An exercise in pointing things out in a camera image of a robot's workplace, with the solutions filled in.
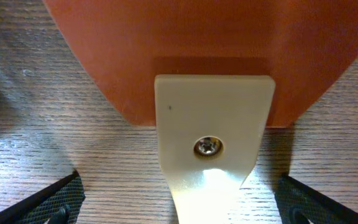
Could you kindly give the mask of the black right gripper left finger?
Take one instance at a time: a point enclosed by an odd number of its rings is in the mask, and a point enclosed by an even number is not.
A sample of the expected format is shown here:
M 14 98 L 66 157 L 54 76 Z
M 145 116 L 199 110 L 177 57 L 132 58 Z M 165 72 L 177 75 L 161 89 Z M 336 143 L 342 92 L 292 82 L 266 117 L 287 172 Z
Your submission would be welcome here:
M 80 174 L 72 174 L 0 212 L 0 224 L 75 224 L 85 200 Z

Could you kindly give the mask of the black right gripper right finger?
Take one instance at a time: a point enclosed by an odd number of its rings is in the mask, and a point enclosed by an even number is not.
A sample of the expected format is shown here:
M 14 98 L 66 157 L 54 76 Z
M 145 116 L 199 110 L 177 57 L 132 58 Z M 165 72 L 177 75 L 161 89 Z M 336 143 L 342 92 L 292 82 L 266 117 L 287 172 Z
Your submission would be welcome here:
M 283 224 L 353 224 L 358 213 L 300 181 L 282 175 L 275 201 Z

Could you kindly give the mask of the red scraper with wooden handle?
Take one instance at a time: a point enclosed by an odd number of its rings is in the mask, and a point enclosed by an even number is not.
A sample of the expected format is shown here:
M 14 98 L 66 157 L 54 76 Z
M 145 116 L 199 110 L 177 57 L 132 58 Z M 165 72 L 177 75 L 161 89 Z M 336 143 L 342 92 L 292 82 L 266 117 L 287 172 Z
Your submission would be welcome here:
M 131 124 L 155 126 L 180 223 L 225 223 L 266 128 L 291 126 L 358 56 L 358 1 L 46 1 Z

